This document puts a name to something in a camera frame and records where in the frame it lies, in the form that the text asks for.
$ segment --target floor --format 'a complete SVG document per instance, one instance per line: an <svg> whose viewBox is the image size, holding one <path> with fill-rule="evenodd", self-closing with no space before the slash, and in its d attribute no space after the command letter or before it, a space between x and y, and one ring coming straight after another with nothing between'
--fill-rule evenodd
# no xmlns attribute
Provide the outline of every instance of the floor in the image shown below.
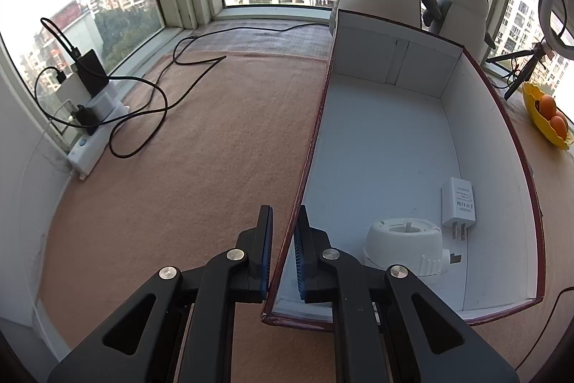
<svg viewBox="0 0 574 383"><path fill-rule="evenodd" d="M281 28L295 22L248 24ZM202 32L231 25L237 22L214 22ZM168 263L198 266L229 248L236 232L253 224L263 202L257 199L263 198L262 187L265 202L277 207L276 225L286 223L297 189L293 180L298 179L306 155L312 122L308 116L317 106L330 44L328 29L323 27L286 33L234 31L197 41L190 57L239 52L230 54L232 60L214 70L216 76L174 110L145 152L129 160L104 155L86 182L71 184L48 238L40 291L52 323L70 347L153 271ZM283 65L278 70L265 55L252 51L280 54ZM256 71L241 75L237 85L236 73L246 63ZM163 83L166 89L171 87L170 96L179 94L194 73L174 69L166 74ZM272 93L277 89L274 80L281 84L280 93ZM253 84L256 92L246 93L245 87ZM136 106L146 97L147 91L136 88L128 99ZM251 106L252 99L256 106ZM546 298L504 322L475 330L516 366L540 334L559 291L574 284L574 158L550 145L532 127L518 93L507 109L532 167L544 214ZM254 126L247 128L247 121ZM153 119L131 122L123 133L130 138L119 138L118 149L141 141L137 139L143 139L151 126ZM243 148L246 142L253 146ZM278 155L289 158L283 161ZM102 202L82 204L93 197ZM74 206L80 209L71 215ZM274 252L280 237L276 233ZM68 274L70 265L76 271L73 279ZM309 382L334 381L332 335L269 327L260 322L260 310L260 305L237 306L234 382L292 382L302 375ZM522 381L547 359L573 310L574 294L564 294L547 331L518 371Z"/></svg>

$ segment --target white power adapter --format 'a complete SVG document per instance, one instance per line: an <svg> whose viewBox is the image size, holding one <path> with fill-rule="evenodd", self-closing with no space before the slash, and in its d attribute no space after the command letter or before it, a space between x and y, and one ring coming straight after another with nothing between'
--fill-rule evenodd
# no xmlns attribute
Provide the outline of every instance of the white power adapter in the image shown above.
<svg viewBox="0 0 574 383"><path fill-rule="evenodd" d="M452 227L452 238L457 237L460 225L460 239L466 239L466 231L476 222L472 184L451 177L441 189L443 195L443 227Z"/></svg>

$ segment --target penguin flipper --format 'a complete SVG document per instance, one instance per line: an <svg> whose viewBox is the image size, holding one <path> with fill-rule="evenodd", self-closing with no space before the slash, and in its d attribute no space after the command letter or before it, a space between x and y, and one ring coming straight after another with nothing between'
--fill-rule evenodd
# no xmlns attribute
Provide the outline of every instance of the penguin flipper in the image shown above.
<svg viewBox="0 0 574 383"><path fill-rule="evenodd" d="M427 8L427 10L425 11L425 14L428 12L427 17L431 16L431 18L435 20L440 20L443 17L443 15L440 13L440 8L438 8L438 3L436 0L421 0L421 2ZM428 27L430 26L430 23L427 24L427 22L425 21L425 25Z"/></svg>
<svg viewBox="0 0 574 383"><path fill-rule="evenodd" d="M432 16L431 11L429 9L426 9L423 12L423 23L425 24L425 26L427 27L431 26L433 19L434 17Z"/></svg>
<svg viewBox="0 0 574 383"><path fill-rule="evenodd" d="M493 38L490 36L490 33L487 31L486 34L484 34L484 42L490 47L490 49L496 49L497 46L493 41Z"/></svg>

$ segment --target tree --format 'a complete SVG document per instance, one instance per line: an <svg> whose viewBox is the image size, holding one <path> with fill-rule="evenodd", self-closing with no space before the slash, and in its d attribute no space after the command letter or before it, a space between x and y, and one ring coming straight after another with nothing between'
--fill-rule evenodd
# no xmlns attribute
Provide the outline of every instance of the tree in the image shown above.
<svg viewBox="0 0 574 383"><path fill-rule="evenodd" d="M94 20L102 36L103 65L108 73L161 28L156 11L135 6L98 12Z"/></svg>

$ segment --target black cable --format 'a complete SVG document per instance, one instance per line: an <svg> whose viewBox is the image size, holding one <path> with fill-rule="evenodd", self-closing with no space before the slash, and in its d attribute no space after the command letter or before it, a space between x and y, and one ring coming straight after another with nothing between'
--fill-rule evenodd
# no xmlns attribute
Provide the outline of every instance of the black cable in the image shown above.
<svg viewBox="0 0 574 383"><path fill-rule="evenodd" d="M506 78L506 86L499 87L498 85L495 85L492 80L490 80L490 84L493 86L493 88L496 88L497 90L506 90L507 88L510 88L510 77L512 77L512 81L516 80L516 72L518 71L518 63L516 62L516 57L510 58L510 66L512 66L512 61L514 61L516 64L514 67L512 67L512 71L504 77L499 77L500 80L504 80Z"/></svg>
<svg viewBox="0 0 574 383"><path fill-rule="evenodd" d="M564 23L562 25L562 31L558 35L559 38L562 38L562 35L564 35L564 32L566 31L566 23L568 22L568 12L566 11L566 2L564 2L564 0L561 1L562 1L562 7L564 8Z"/></svg>
<svg viewBox="0 0 574 383"><path fill-rule="evenodd" d="M520 368L520 366L522 364L524 364L524 362L526 362L526 359L530 356L532 351L535 349L536 344L538 344L538 342L542 338L544 331L546 331L546 328L548 327L548 323L550 323L550 318L552 318L552 314L554 313L554 310L556 310L556 305L558 305L559 298L562 296L562 294L564 294L565 292L569 292L571 290L574 290L574 286L570 286L569 288L564 288L560 291L560 293L558 294L558 297L556 297L556 301L554 302L554 306L552 307L552 310L550 311L550 315L548 316L548 319L546 320L546 324L544 325L544 328L542 328L542 331L540 332L540 335L538 336L538 339L535 341L534 345L530 348L530 350L528 351L528 353L526 354L524 359L522 359L522 362L520 362L520 364L518 364L517 367L514 369L515 371L518 370Z"/></svg>
<svg viewBox="0 0 574 383"><path fill-rule="evenodd" d="M73 53L71 53L71 51L77 50L77 48L75 48L70 40L64 35L63 32L61 32L61 30L58 28L58 26L56 26L50 19L43 19L44 21L42 22L42 25L44 27L46 27L46 29L52 34L54 35L54 37L56 38L56 40L58 41L58 43L60 45L62 45L62 47L65 49L66 52L68 52L68 54L70 54L70 56L74 57ZM64 44L63 40L56 35L53 30L45 25L45 23L50 23L51 25L53 25L55 27L55 29L58 31L58 33L60 34L60 36L69 44L71 50L69 50L68 46ZM174 107L176 107L178 104L180 104L185 97L191 92L191 90L199 83L199 81L209 72L211 71L217 64L219 64L220 62L222 62L227 56L220 56L220 57L216 57L216 58L212 58L212 59L207 59L207 60L202 60L202 61L194 61L194 62L178 62L177 59L186 51L186 49L193 44L195 41L197 41L200 38L204 38L210 35L214 35L217 33L223 33L223 32L228 32L228 31L233 31L236 29L256 29L256 30L262 30L262 31L273 31L273 32L286 32L286 31L290 31L292 29L295 28L301 28L301 27L308 27L308 26L313 26L313 25L321 25L321 26L327 26L324 23L302 23L300 25L294 25L292 27L289 28L284 28L284 29L275 29L275 28L264 28L264 27L233 27L233 28L226 28L226 29L222 29L222 30L218 30L218 31L213 31L210 33L205 33L203 35L191 35L189 37L183 38L182 40L180 40L176 47L173 49L173 53L172 53L172 59L170 61L170 63L168 63L160 72L159 76L156 79L156 82L153 83L149 80L146 80L144 78L140 78L140 77L133 77L133 76L127 76L127 75L123 75L123 76L117 76L117 75L111 75L108 78L110 80L134 80L140 83L145 83L147 85L149 85L150 87L152 87L152 91L150 94L149 99L147 100L147 103L145 105L143 105L142 107L140 107L139 109L137 109L136 111L132 111L130 113L128 113L125 116L120 116L120 117L116 117L114 119L108 119L108 120L103 120L101 122L99 122L97 125L101 126L101 125L105 125L105 124L109 124L112 122L117 122L116 126L112 129L111 133L110 133L110 139L108 141L108 144L110 146L110 152L116 156L117 158L130 158L134 155L136 155L138 152L140 152L148 143L149 141L156 135L156 133L160 130L160 128L162 127L163 123L165 122L165 119L167 117L167 113L169 110L173 109ZM183 42L183 41L187 41L190 40L189 43L187 45L185 45L183 47L183 49L177 53L176 55L176 51L177 48L179 47L179 45ZM87 68L84 64L82 64L81 62L81 58L78 56L76 58L76 63L82 67L86 72L92 74L92 75L97 75L98 77L100 77L99 74L96 74L95 72L93 72L92 70L90 70L89 68ZM165 94L165 92L158 86L158 83L160 81L160 79L162 78L163 74L167 71L167 69L173 65L173 64L177 64L177 65L200 65L200 64L209 64L212 63L205 71L202 72L202 74L199 75L199 77L196 78L196 80L193 82L193 84L191 84L191 86L182 94L182 96L180 96L173 104L169 104L168 103L168 99L167 96ZM46 67L44 70L42 70L38 76L36 77L36 81L34 83L34 101L36 102L36 104L38 105L38 107L40 108L40 110L42 111L42 113L48 118L48 119L52 119L54 122L59 122L61 124L65 124L67 126L73 127L75 129L87 129L89 127L92 127L93 125L89 125L89 126L84 126L84 125L78 125L78 124L74 124L74 123L70 123L67 122L65 120L61 120L58 119L55 116L52 116L50 113L48 113L47 111L44 110L44 108L42 108L42 106L40 105L39 101L38 101L38 95L37 95L37 88L38 88L38 81L40 79L40 77L42 76L42 74L44 72L46 72L47 70L55 70L58 71L57 68L55 67ZM158 90L164 100L164 105L161 108L157 108L157 109L151 109L148 111L144 111L145 108L147 108L150 104L151 104L151 100L153 99L154 93L155 91ZM134 151L132 151L131 153L128 154L119 154L117 153L114 148L113 148L113 137L116 134L119 126L121 126L123 123L127 122L130 119L134 119L135 117L140 117L140 116L144 116L147 114L154 114L154 113L162 113L162 117L158 123L158 125L154 128L154 130L151 132L151 134L148 136L148 138L145 139L145 141L142 143L142 145L140 145L138 148L136 148Z"/></svg>
<svg viewBox="0 0 574 383"><path fill-rule="evenodd" d="M39 22L42 24L42 26L47 29L52 36L55 38L55 40L58 41L58 43L64 48L64 51L66 51L71 58L73 59L77 59L78 57L80 57L80 51L78 48L76 48L68 39L68 37L66 35L64 35L64 32L61 31L61 29L59 28L58 25L56 25L51 19L48 19L46 17L42 17ZM54 33L54 30L52 29L52 27L58 32L58 34L56 35L56 33ZM68 46L66 46L61 39L64 39Z"/></svg>

